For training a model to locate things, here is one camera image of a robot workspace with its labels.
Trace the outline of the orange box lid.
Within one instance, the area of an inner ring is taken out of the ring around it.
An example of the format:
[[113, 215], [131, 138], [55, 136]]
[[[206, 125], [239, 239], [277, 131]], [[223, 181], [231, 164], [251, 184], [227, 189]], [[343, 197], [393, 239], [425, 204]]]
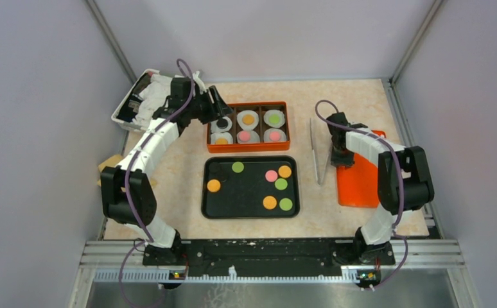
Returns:
[[373, 209], [378, 207], [378, 163], [379, 154], [387, 150], [381, 142], [386, 133], [363, 128], [364, 134], [356, 137], [347, 134], [355, 150], [352, 167], [336, 167], [338, 203], [344, 207]]

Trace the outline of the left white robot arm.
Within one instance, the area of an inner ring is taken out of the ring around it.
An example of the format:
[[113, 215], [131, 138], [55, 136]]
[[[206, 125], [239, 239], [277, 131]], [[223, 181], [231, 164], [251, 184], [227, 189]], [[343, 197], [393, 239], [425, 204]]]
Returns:
[[147, 82], [147, 86], [132, 90], [131, 96], [149, 98], [151, 84], [158, 81], [164, 81], [170, 89], [134, 148], [120, 162], [101, 171], [102, 208], [106, 218], [138, 231], [149, 245], [158, 248], [160, 260], [174, 265], [181, 260], [182, 248], [174, 243], [177, 231], [157, 214], [149, 177], [192, 120], [208, 124], [233, 110], [216, 87], [204, 85], [198, 73], [169, 78], [157, 71], [146, 71], [139, 80]]

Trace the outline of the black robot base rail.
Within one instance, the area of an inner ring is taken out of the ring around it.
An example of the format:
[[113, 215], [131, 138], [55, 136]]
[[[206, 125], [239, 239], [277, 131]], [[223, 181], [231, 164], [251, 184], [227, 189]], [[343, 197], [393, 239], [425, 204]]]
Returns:
[[346, 266], [366, 266], [359, 286], [380, 283], [381, 266], [393, 266], [390, 243], [366, 246], [355, 239], [176, 239], [171, 248], [147, 246], [143, 265], [169, 269], [173, 280], [218, 278], [339, 278]]

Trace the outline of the orange cookie box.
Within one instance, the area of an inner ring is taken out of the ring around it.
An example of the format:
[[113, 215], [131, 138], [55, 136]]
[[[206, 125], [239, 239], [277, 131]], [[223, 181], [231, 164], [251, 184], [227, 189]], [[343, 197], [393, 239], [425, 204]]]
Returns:
[[[210, 153], [241, 153], [241, 152], [251, 152], [251, 151], [286, 151], [290, 148], [291, 138], [290, 138], [290, 127], [288, 122], [288, 109], [287, 104], [284, 101], [263, 101], [263, 102], [252, 102], [252, 103], [233, 103], [229, 105], [233, 109], [233, 113], [227, 115], [232, 120], [232, 128], [229, 133], [232, 135], [234, 143], [226, 145], [214, 145], [211, 144], [211, 124], [207, 125], [206, 133], [206, 144], [207, 149]], [[258, 133], [260, 137], [260, 143], [252, 144], [238, 144], [237, 134], [242, 129], [237, 124], [237, 113], [242, 110], [253, 110], [259, 114], [259, 125], [254, 130]], [[263, 134], [264, 131], [271, 128], [265, 124], [263, 115], [267, 110], [280, 110], [284, 112], [286, 116], [286, 123], [278, 129], [281, 129], [286, 133], [288, 140], [286, 142], [264, 142]]]

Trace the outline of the metal tongs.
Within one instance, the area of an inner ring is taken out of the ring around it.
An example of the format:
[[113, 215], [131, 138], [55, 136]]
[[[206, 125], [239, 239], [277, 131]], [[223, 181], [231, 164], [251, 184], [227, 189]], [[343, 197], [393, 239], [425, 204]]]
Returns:
[[313, 166], [315, 170], [315, 180], [317, 185], [322, 186], [331, 155], [331, 141], [324, 127], [317, 123], [317, 120], [310, 118], [310, 144], [313, 155]]

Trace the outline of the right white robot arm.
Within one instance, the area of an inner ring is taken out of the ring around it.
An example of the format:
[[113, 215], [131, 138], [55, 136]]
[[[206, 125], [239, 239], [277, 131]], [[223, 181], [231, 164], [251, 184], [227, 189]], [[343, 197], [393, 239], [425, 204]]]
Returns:
[[331, 165], [350, 169], [359, 155], [377, 169], [379, 204], [372, 217], [357, 229], [353, 257], [370, 264], [396, 234], [403, 214], [419, 210], [435, 196], [425, 151], [388, 141], [363, 124], [351, 124], [343, 112], [325, 118], [331, 134]]

